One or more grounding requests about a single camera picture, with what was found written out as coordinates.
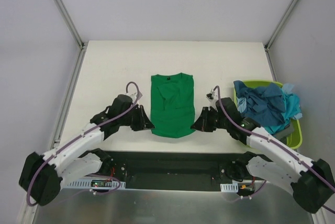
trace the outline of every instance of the white table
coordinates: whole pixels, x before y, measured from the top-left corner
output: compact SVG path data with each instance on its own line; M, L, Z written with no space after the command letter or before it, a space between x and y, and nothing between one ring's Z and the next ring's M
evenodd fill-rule
M261 43L182 42L182 41L90 41L61 144L68 141L118 94L125 93L129 81L135 81L143 94L140 100L150 118L151 75L184 72L194 78L195 119L205 95L216 85L221 96L233 95L234 80L272 80L270 67ZM194 132L179 139L153 135L150 130L120 130L93 148L107 151L157 151L243 153L250 148L232 139L224 130L213 133Z

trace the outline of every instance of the crumpled clothing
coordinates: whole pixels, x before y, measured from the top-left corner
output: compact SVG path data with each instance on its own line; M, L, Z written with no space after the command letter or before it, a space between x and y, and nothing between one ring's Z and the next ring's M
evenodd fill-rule
M270 134L279 132L290 122L290 118L301 117L300 99L292 93L293 85L284 85L282 90L274 83L247 87L242 81L234 81L238 98L238 110L243 117L250 117Z

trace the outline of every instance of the gray wall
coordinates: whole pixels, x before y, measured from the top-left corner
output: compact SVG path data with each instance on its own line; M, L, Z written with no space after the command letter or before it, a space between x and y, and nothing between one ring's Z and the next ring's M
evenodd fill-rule
M270 56L278 79L296 84L301 98L301 152L326 160L335 175L335 1L301 0ZM335 196L326 205L335 208Z
M84 41L246 42L266 42L290 2L290 0L63 1Z
M53 0L0 0L0 223L16 223L28 154L47 149L78 48Z

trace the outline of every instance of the green laundry basket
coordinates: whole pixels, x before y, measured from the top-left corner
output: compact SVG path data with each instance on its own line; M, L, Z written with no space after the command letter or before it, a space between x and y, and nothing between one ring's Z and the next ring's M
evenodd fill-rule
M243 83L250 88L257 88L258 86L269 86L271 83L275 83L280 88L283 87L282 83L275 81L265 81L265 80L246 80ZM237 105L236 91L234 89L234 102ZM303 142L302 130L300 128L299 120L291 119L294 127L294 132L287 137L287 146L292 149L297 149L301 146Z

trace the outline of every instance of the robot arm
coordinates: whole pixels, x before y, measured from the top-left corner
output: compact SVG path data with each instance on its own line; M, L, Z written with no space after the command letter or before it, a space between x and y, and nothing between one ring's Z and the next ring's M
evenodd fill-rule
M137 93L119 95L111 106L93 116L75 138L76 141L67 142L42 155L35 152L30 154L26 158L19 185L28 192L33 176L42 164L48 161L38 173L30 192L30 196L39 205L44 206L51 202L64 186L76 179L91 173L110 175L111 157L104 151L95 149L84 157L78 157L117 132L120 126L130 126L133 131L154 128L143 106L133 104L136 97ZM131 106L133 108L122 117L99 127L101 123L117 117Z
M218 128L226 129L234 139L260 150L272 160L272 162L268 162L252 152L247 152L243 158L235 162L234 169L236 171L243 171L241 174L260 177L279 186L290 193L295 201L310 213L316 213L324 205L334 192L306 165L317 171L332 186L335 186L327 162L322 159L315 162L291 150L251 118L242 118L231 98L222 98L221 103L229 117L240 127L255 133L255 135L238 129L225 116L214 92L206 96L210 101L210 107L203 107L200 117L192 126L193 129L205 132L213 132Z

